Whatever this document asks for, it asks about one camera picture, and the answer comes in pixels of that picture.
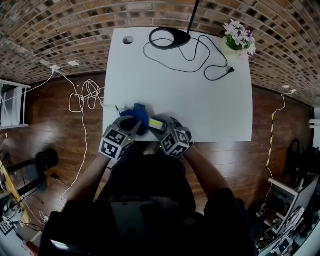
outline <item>tabletop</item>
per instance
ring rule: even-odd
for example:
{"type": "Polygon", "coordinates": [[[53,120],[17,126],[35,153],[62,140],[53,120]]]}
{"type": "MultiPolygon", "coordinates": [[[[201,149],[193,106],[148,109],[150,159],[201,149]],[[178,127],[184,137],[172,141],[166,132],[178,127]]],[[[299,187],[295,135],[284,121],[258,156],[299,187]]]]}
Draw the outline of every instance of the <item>tabletop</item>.
{"type": "MultiPolygon", "coordinates": [[[[120,109],[133,108],[134,103],[146,105],[150,116],[166,114],[188,127],[195,142],[241,142],[251,141],[253,125],[252,84],[248,57],[226,56],[226,68],[210,68],[209,79],[224,75],[230,67],[235,72],[226,77],[209,81],[204,70],[209,65],[225,64],[223,56],[205,37],[200,40],[210,49],[207,63],[197,72],[186,73],[171,70],[148,59],[143,49],[149,42],[149,34],[155,28],[135,27],[115,29],[112,36],[105,79],[103,131],[112,124],[120,109]],[[125,44],[128,36],[133,39],[125,44]]],[[[198,39],[205,35],[190,33],[198,39]]],[[[208,36],[218,48],[222,39],[208,36]]],[[[157,32],[153,40],[171,38],[167,32],[157,32]]],[[[195,55],[197,41],[192,39],[181,47],[186,58],[195,55]]],[[[208,57],[205,46],[199,45],[194,61],[186,61],[178,48],[156,49],[147,45],[145,53],[165,65],[179,70],[194,71],[208,57]]],[[[151,132],[137,136],[138,141],[157,141],[151,132]]]]}

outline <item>electrical outlet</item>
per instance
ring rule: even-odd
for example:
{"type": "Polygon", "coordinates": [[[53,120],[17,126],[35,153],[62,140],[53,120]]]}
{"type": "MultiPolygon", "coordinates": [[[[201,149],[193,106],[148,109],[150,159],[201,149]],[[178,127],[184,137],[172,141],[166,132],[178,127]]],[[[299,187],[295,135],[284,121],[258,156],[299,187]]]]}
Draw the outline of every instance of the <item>electrical outlet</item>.
{"type": "Polygon", "coordinates": [[[68,62],[68,64],[70,65],[70,66],[79,66],[80,64],[76,61],[76,60],[73,60],[73,61],[69,61],[68,62]]]}
{"type": "Polygon", "coordinates": [[[56,72],[56,71],[58,71],[58,70],[60,69],[60,67],[57,66],[57,65],[53,65],[53,66],[51,66],[50,68],[51,68],[51,70],[52,70],[52,73],[54,73],[54,72],[56,72]]]}

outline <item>yellow and black tape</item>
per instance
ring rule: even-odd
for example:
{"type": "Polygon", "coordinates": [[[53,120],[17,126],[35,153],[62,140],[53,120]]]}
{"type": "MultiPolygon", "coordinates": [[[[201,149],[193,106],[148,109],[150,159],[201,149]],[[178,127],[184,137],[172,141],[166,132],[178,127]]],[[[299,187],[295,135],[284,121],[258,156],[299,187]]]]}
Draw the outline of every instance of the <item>yellow and black tape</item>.
{"type": "Polygon", "coordinates": [[[269,167],[270,157],[271,157],[271,151],[272,151],[272,143],[274,141],[274,119],[275,119],[275,112],[271,115],[271,138],[270,138],[270,148],[269,148],[269,155],[268,155],[268,161],[266,162],[266,169],[269,167]]]}

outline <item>potted plant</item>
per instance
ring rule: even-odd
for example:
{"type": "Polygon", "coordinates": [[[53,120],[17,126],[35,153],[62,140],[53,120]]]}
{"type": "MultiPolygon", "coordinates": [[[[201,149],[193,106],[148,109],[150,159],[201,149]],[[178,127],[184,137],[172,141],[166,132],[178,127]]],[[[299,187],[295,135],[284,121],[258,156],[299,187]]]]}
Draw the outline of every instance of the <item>potted plant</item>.
{"type": "Polygon", "coordinates": [[[225,23],[225,37],[222,38],[221,51],[224,55],[253,55],[256,43],[253,33],[246,30],[240,21],[225,23]]]}

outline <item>blue cloth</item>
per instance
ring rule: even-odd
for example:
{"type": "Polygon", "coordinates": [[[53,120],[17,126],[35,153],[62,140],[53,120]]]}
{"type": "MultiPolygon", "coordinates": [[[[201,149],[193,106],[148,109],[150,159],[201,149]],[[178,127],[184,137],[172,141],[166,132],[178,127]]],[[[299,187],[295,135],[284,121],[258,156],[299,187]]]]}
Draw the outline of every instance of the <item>blue cloth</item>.
{"type": "Polygon", "coordinates": [[[125,116],[134,116],[136,122],[141,120],[142,124],[137,134],[142,136],[146,133],[149,127],[149,116],[145,105],[139,103],[134,104],[133,109],[127,109],[120,113],[120,117],[125,116]]]}

